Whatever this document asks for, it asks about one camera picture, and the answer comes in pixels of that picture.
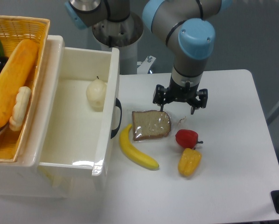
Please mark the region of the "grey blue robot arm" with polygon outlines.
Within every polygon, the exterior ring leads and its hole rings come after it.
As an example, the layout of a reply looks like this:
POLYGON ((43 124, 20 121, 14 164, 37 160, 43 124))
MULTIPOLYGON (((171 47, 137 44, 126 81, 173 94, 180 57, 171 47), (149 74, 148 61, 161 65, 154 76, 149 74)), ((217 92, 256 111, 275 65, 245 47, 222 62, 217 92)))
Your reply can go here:
POLYGON ((148 28, 175 56, 169 86, 156 86, 153 103, 163 107, 183 102, 192 112, 205 108, 208 101, 208 91, 198 88, 216 39, 208 18, 231 5, 230 0, 150 0, 138 16, 127 0, 65 2, 74 24, 91 28, 102 48, 136 45, 148 28))

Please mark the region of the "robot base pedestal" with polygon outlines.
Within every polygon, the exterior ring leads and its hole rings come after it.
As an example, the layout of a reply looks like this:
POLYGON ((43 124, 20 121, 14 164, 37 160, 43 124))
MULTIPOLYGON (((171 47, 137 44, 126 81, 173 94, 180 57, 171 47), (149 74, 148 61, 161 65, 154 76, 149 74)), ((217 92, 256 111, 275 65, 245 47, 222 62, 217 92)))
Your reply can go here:
POLYGON ((111 51, 112 48, 119 50, 121 75, 137 73, 138 42, 143 31, 141 18, 133 12, 124 21, 104 20, 92 26, 93 36, 102 51, 111 51))

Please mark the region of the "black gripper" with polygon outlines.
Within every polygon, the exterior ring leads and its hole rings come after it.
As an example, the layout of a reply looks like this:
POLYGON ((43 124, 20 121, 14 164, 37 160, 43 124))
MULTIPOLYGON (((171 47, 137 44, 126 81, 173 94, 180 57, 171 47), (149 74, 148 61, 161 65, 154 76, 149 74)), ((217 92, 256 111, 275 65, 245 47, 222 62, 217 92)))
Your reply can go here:
POLYGON ((186 102, 191 106, 190 114, 200 108, 204 109, 208 101, 208 89, 200 89, 197 91, 198 85, 185 86, 178 85, 172 78, 170 78, 169 87, 157 84, 153 94, 153 103, 160 107, 160 112, 163 112, 164 105, 172 102, 186 102))

